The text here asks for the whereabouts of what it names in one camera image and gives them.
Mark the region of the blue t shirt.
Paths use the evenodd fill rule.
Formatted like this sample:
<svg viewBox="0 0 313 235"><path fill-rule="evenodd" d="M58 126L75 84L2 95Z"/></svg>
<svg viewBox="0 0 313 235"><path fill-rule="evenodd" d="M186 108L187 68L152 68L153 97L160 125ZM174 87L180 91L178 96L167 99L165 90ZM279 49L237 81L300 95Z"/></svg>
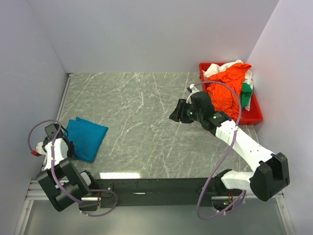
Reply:
<svg viewBox="0 0 313 235"><path fill-rule="evenodd" d="M94 162L108 127L76 117L66 127L68 139L74 144L74 157L88 163Z"/></svg>

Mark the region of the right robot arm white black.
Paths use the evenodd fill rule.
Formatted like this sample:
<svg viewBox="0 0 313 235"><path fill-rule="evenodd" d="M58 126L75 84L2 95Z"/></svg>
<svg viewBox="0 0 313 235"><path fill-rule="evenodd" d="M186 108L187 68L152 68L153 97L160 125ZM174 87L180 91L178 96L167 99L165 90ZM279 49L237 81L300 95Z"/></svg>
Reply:
<svg viewBox="0 0 313 235"><path fill-rule="evenodd" d="M226 113L216 112L206 92L180 98L169 118L181 123L199 122L203 129L231 146L250 166L250 172L227 169L215 176L215 191L219 195L240 189L252 191L258 199L268 201L290 184L287 157L262 147Z"/></svg>

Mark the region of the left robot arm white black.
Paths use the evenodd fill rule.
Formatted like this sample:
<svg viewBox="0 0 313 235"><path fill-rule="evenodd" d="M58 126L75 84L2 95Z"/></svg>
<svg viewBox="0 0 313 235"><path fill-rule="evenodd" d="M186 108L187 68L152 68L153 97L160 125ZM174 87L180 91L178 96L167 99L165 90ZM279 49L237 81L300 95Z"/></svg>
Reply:
<svg viewBox="0 0 313 235"><path fill-rule="evenodd" d="M55 179L67 179L62 187L77 200L94 196L98 185L90 172L79 172L71 162L74 159L74 144L68 140L67 130L62 127L57 133L58 128L56 123L45 127L47 137L41 145L47 154L47 163L44 170L37 175L37 181L53 207L61 212L75 201L59 188Z"/></svg>

